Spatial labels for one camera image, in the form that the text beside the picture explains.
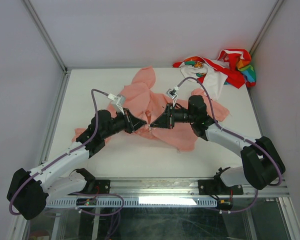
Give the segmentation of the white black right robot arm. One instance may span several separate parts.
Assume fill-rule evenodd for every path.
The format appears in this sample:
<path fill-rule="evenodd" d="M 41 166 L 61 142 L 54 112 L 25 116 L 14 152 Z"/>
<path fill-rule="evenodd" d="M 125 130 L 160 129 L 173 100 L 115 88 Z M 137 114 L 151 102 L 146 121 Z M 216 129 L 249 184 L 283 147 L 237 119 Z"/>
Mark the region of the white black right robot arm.
<path fill-rule="evenodd" d="M 207 142 L 218 144 L 241 158 L 240 167 L 220 168 L 214 175 L 213 187 L 220 194 L 233 186 L 251 185 L 256 190 L 282 182 L 286 167 L 273 142 L 266 136 L 251 138 L 222 127 L 208 115 L 201 95 L 188 99 L 188 107 L 168 103 L 164 112 L 151 123 L 151 128 L 173 129 L 177 123 L 190 124 L 193 133 Z"/>

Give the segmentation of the pink zip-up hooded jacket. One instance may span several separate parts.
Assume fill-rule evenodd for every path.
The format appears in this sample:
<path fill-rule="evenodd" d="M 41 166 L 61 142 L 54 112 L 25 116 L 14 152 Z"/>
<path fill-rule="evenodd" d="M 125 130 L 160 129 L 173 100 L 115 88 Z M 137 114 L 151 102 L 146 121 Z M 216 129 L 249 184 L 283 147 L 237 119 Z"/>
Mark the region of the pink zip-up hooded jacket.
<path fill-rule="evenodd" d="M 207 139 L 205 131 L 209 126 L 224 121 L 230 113 L 209 100 L 201 88 L 193 90 L 188 100 L 172 103 L 168 96 L 152 92 L 155 82 L 152 67 L 140 69 L 120 92 L 126 98 L 123 110 L 117 111 L 112 105 L 99 110 L 86 129 L 75 129 L 72 141 L 84 144 L 93 156 L 113 135 L 125 132 L 190 152 L 198 138 Z"/>

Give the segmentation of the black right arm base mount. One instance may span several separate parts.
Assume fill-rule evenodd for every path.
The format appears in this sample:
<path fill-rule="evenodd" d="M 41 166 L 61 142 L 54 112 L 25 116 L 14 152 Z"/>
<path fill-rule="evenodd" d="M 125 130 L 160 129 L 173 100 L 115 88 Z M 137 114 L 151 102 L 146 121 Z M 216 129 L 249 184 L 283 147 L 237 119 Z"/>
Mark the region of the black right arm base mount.
<path fill-rule="evenodd" d="M 211 179 L 199 179 L 198 192 L 201 196 L 240 196 L 244 194 L 243 188 L 239 185 L 226 186 L 221 180 L 221 174 L 228 170 L 230 167 L 218 169 L 218 172 Z"/>

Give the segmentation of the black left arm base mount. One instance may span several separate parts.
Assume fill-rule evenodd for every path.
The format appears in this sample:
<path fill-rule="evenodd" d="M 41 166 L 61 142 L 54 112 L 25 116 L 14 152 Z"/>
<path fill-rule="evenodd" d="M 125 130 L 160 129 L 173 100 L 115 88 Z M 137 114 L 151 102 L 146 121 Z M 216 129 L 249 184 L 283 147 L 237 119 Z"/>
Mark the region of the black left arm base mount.
<path fill-rule="evenodd" d="M 75 170 L 76 173 L 83 176 L 86 181 L 83 189 L 81 191 L 77 191 L 80 194 L 108 194 L 110 192 L 110 183 L 109 179 L 96 179 L 94 175 L 92 175 L 85 168 L 78 168 Z"/>

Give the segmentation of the white red colourful garment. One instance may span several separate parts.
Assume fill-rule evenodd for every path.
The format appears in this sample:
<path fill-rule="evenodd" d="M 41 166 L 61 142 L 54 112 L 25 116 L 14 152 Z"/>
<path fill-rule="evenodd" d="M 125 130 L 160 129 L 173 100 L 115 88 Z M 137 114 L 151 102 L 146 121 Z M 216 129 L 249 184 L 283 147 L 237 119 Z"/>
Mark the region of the white red colourful garment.
<path fill-rule="evenodd" d="M 251 55 L 245 49 L 223 49 L 217 59 L 191 56 L 172 66 L 179 68 L 181 74 L 189 81 L 199 80 L 206 88 L 210 98 L 218 100 L 224 85 L 232 85 L 240 89 L 242 86 L 253 87 L 257 75 L 251 65 Z"/>

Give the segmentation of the aluminium enclosure frame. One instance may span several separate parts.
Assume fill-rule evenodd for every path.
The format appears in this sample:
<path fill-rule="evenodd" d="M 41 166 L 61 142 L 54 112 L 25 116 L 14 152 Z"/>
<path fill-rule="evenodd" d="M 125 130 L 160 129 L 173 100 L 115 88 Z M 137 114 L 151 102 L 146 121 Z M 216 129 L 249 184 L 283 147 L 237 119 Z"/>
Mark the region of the aluminium enclosure frame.
<path fill-rule="evenodd" d="M 40 155 L 39 163 L 43 164 L 47 161 L 53 145 L 53 137 L 57 129 L 57 123 L 60 118 L 62 105 L 65 100 L 66 91 L 73 69 L 61 66 L 62 78 L 58 88 L 57 97 L 54 103 L 51 119 L 47 127 L 47 133 L 44 139 Z M 117 190 L 122 194 L 133 208 L 158 208 L 157 203 L 137 203 L 138 196 L 148 197 L 199 197 L 200 199 L 208 199 L 207 195 L 201 195 L 200 192 L 204 187 L 200 185 L 203 181 L 209 181 L 209 177 L 111 177 L 109 191 Z M 291 191 L 285 181 L 280 186 L 267 186 L 259 190 L 258 195 L 255 195 L 255 189 L 248 184 L 240 185 L 239 189 L 243 192 L 242 195 L 236 195 L 237 199 L 252 198 L 249 208 L 243 211 L 246 216 L 244 225 L 249 233 L 250 239 L 258 238 L 255 222 L 253 221 L 252 209 L 258 199 L 276 200 L 280 217 L 284 225 L 284 230 L 287 238 L 290 240 L 300 240 L 300 221 L 296 214 L 292 199 Z"/>

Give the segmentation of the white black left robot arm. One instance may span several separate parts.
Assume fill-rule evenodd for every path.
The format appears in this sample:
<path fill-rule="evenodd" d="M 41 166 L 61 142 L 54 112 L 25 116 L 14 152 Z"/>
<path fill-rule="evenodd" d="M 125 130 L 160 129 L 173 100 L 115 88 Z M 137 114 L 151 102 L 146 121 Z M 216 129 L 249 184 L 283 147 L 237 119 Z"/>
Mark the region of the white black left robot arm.
<path fill-rule="evenodd" d="M 56 199 L 74 192 L 92 193 L 95 177 L 84 168 L 75 170 L 70 176 L 63 175 L 97 154 L 107 138 L 121 131 L 135 133 L 146 123 L 127 108 L 115 117 L 108 110 L 98 110 L 87 129 L 61 156 L 28 171 L 20 168 L 13 174 L 7 193 L 9 212 L 31 220 Z"/>

